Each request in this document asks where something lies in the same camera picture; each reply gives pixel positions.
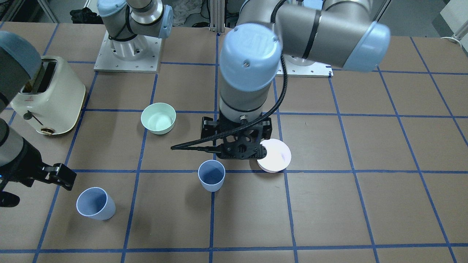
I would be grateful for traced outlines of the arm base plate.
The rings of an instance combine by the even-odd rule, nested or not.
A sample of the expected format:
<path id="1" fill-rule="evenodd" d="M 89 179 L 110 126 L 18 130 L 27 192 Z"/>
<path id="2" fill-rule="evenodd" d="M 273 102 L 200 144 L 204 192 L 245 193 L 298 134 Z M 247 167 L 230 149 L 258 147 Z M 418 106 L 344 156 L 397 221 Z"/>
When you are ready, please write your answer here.
<path id="1" fill-rule="evenodd" d="M 106 32 L 94 70 L 107 73 L 157 73 L 163 45 L 163 39 L 145 35 L 137 35 L 126 42 L 114 41 Z"/>
<path id="2" fill-rule="evenodd" d="M 331 65 L 284 55 L 286 71 L 289 77 L 333 77 Z"/>

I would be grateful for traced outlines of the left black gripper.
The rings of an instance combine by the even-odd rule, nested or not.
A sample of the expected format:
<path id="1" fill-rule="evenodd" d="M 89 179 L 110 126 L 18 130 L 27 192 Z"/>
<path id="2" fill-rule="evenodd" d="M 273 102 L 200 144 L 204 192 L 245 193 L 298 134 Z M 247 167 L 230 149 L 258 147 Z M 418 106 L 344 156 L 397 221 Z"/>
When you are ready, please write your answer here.
<path id="1" fill-rule="evenodd" d="M 239 120 L 239 123 L 231 121 L 223 114 L 217 120 L 202 118 L 200 142 L 221 140 L 220 146 L 261 146 L 263 140 L 271 138 L 271 113 L 252 121 L 242 115 Z"/>

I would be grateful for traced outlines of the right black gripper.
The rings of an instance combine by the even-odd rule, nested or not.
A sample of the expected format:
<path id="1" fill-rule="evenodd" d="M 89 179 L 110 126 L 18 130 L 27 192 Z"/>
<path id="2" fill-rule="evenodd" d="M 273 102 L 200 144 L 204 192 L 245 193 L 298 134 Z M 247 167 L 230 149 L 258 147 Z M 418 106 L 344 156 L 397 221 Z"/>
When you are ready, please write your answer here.
<path id="1" fill-rule="evenodd" d="M 14 153 L 13 150 L 1 150 L 1 190 L 9 182 L 19 182 L 31 187 L 34 181 L 55 184 L 71 191 L 77 173 L 63 163 L 55 163 L 53 166 L 45 165 L 37 148 L 23 146 Z M 0 193 L 0 207 L 16 207 L 20 198 L 12 193 L 2 191 Z"/>

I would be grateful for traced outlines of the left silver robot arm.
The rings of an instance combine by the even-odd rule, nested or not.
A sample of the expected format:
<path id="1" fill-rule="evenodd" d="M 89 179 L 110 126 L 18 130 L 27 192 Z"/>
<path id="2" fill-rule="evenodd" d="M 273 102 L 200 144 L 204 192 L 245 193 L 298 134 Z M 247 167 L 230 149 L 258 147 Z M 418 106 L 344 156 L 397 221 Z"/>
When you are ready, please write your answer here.
<path id="1" fill-rule="evenodd" d="M 265 115 L 262 106 L 278 66 L 287 55 L 345 70 L 371 72 L 383 60 L 390 29 L 371 20 L 371 0 L 325 0 L 321 9 L 287 0 L 247 0 L 237 26 L 224 39 L 219 55 L 220 114 L 239 127 L 203 135 L 217 140 L 248 129 L 272 115 L 287 88 Z"/>

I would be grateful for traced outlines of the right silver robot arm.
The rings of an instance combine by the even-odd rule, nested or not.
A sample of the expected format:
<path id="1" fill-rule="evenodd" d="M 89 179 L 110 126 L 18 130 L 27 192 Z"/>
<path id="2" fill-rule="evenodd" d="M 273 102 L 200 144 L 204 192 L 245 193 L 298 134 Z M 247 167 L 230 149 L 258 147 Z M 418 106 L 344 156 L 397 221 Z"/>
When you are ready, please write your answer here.
<path id="1" fill-rule="evenodd" d="M 128 42 L 137 37 L 168 38 L 174 13 L 160 0 L 99 0 L 99 15 L 110 40 Z M 37 50 L 23 37 L 1 32 L 1 110 L 12 103 L 27 82 L 40 71 Z M 34 181 L 72 190 L 76 173 L 65 164 L 42 161 L 40 152 L 1 120 L 1 207 L 15 207 L 20 198 L 4 191 L 9 182 L 31 187 Z"/>

